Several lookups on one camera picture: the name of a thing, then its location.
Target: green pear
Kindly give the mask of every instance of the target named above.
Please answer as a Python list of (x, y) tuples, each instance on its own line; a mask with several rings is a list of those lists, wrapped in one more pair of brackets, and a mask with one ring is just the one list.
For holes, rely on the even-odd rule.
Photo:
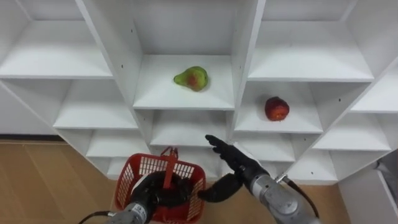
[(199, 66), (190, 67), (183, 73), (174, 76), (174, 82), (193, 91), (200, 91), (207, 86), (207, 72)]

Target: red apple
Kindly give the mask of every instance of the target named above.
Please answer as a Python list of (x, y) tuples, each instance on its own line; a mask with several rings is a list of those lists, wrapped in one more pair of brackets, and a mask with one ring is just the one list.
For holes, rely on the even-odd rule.
[(278, 96), (269, 98), (266, 102), (265, 112), (270, 121), (282, 121), (289, 114), (290, 108), (286, 101)]

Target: black cable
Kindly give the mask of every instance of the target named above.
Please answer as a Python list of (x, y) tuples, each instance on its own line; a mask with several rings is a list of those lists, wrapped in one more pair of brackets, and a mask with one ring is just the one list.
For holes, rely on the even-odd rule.
[(287, 185), (289, 185), (291, 188), (293, 188), (295, 191), (297, 191), (300, 195), (302, 195), (311, 205), (313, 212), (315, 213), (315, 216), (317, 218), (319, 218), (319, 213), (318, 213), (318, 209), (315, 206), (315, 204), (312, 202), (312, 200), (310, 199), (310, 197), (295, 183), (293, 182), (293, 180), (288, 179)]
[(90, 218), (93, 218), (95, 216), (108, 216), (109, 212), (111, 211), (98, 211), (98, 212), (94, 212), (89, 214), (86, 218), (82, 219), (79, 224), (83, 224), (84, 222), (86, 222), (87, 220), (89, 220)]

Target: plastic basket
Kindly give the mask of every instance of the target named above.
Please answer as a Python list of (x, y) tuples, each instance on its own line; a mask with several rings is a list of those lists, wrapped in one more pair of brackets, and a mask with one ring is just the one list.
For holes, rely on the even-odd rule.
[(116, 208), (119, 210), (126, 208), (134, 184), (143, 175), (163, 170), (166, 171), (164, 188), (170, 187), (171, 176), (174, 172), (182, 178), (191, 180), (193, 183), (192, 197), (189, 202), (175, 208), (158, 207), (152, 220), (173, 224), (197, 222), (204, 207), (204, 202), (197, 197), (197, 192), (205, 189), (205, 172), (198, 165), (179, 161), (178, 151), (172, 147), (165, 149), (160, 156), (135, 154), (127, 160), (116, 186), (114, 195)]

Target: basket handle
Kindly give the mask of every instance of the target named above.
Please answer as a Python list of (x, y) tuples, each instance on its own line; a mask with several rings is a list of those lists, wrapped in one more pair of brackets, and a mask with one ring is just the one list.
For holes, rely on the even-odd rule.
[(170, 184), (172, 181), (175, 163), (178, 161), (178, 149), (169, 146), (165, 150), (163, 150), (160, 156), (167, 158), (166, 176), (164, 178), (163, 188), (168, 189), (170, 188)]

